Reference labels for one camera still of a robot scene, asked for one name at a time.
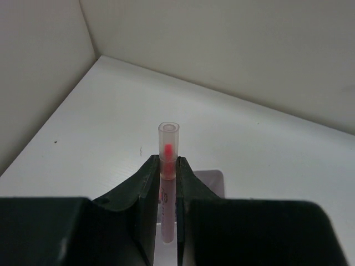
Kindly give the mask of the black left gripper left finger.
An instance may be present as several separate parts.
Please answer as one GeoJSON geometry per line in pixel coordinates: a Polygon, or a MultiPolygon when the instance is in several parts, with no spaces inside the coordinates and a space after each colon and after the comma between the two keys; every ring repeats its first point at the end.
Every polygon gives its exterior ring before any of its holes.
{"type": "Polygon", "coordinates": [[[85,197],[1,198],[2,265],[153,265],[159,158],[85,197]]]}

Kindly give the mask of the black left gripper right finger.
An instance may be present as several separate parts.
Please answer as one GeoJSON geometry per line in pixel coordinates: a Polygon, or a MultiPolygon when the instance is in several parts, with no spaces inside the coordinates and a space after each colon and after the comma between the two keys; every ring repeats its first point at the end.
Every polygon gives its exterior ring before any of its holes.
{"type": "Polygon", "coordinates": [[[310,201],[221,198],[176,163],[178,265],[347,265],[325,211],[310,201]]]}

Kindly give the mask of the orange-red highlighter pen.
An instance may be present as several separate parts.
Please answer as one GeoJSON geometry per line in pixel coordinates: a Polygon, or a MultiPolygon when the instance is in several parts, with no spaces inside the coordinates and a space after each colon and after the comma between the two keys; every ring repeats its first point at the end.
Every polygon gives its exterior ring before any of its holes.
{"type": "Polygon", "coordinates": [[[168,244],[175,235],[176,161],[179,150],[179,124],[163,122],[158,127],[160,173],[161,239],[168,244]]]}

